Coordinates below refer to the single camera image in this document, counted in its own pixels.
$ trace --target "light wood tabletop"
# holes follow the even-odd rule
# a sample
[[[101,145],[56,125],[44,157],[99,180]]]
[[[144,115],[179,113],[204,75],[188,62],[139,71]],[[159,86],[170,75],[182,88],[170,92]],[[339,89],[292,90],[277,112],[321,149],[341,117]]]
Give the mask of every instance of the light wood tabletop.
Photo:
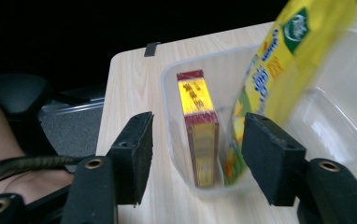
[[[258,188],[199,199],[172,163],[167,140],[161,84],[165,68],[194,57],[259,45],[272,24],[162,43],[152,57],[145,57],[143,48],[112,58],[96,154],[107,153],[129,118],[147,111],[154,114],[148,185],[140,205],[119,205],[119,223],[298,223],[296,207],[270,206]],[[353,26],[357,28],[357,19]]]

